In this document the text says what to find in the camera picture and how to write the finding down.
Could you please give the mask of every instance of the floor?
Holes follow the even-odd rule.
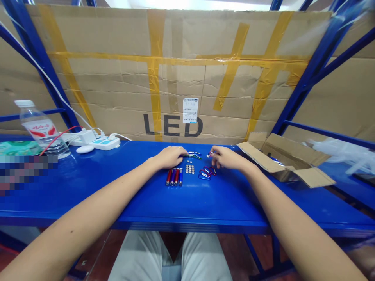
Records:
[[[108,230],[82,255],[76,269],[87,272],[85,281],[107,281],[125,235],[126,231]],[[172,259],[175,259],[177,256],[185,235],[185,233],[161,233]],[[263,268],[268,269],[272,267],[271,237],[266,235],[249,235],[249,237]],[[249,275],[256,275],[258,273],[242,235],[218,234],[218,238],[227,259],[233,281],[248,281]],[[0,248],[0,271],[15,257],[16,253],[5,248]],[[282,250],[281,260],[285,261],[287,259],[287,255]],[[275,281],[300,280],[301,278],[296,272],[275,279]],[[64,281],[75,281],[75,279],[67,276]]]

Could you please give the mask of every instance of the white mouse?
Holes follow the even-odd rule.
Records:
[[[94,150],[93,146],[81,146],[77,148],[77,153],[83,154],[83,153],[88,153]]]

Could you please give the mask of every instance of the person's arm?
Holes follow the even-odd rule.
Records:
[[[63,280],[74,261],[115,222],[138,190],[158,170],[172,168],[187,154],[168,146],[119,177],[55,221],[1,273],[0,281]]]
[[[366,281],[340,247],[259,168],[229,148],[213,146],[212,165],[241,171],[299,274],[307,281]]]

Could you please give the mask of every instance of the plastic bottle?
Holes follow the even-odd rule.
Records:
[[[39,146],[45,149],[59,134],[52,120],[39,111],[30,100],[16,100],[14,102],[21,109],[20,120],[22,125],[38,142]],[[70,155],[70,150],[60,137],[52,143],[45,153],[57,155],[58,159],[62,159]]]

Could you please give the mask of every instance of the carabiner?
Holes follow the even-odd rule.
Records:
[[[200,178],[201,180],[211,180],[210,177],[203,176],[202,174],[199,174],[198,178]]]
[[[211,174],[207,173],[205,170],[200,170],[199,173],[202,175],[202,176],[205,176],[207,178],[210,178],[211,177]]]
[[[210,174],[216,176],[216,169],[214,167],[209,167],[208,169],[210,170]]]
[[[203,170],[204,170],[207,174],[212,175],[212,172],[211,172],[210,168],[208,168],[207,166],[203,167]]]

